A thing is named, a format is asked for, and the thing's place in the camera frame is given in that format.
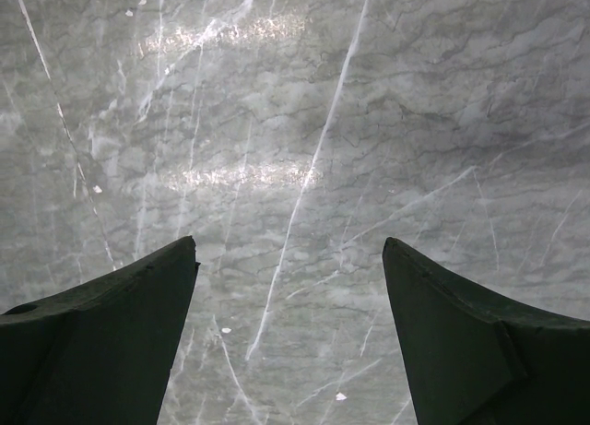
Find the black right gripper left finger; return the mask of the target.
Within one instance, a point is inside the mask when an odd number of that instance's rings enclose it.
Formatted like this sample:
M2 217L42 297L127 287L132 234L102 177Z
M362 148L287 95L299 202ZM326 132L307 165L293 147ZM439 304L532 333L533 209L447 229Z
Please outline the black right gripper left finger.
M189 236L1 316L5 424L154 424L193 297Z

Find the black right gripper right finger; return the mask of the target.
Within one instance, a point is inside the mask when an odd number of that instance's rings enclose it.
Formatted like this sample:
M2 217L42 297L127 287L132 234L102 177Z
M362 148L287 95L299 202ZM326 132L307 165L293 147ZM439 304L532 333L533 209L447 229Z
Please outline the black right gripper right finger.
M420 424L585 424L589 323L507 298L388 238L383 269Z

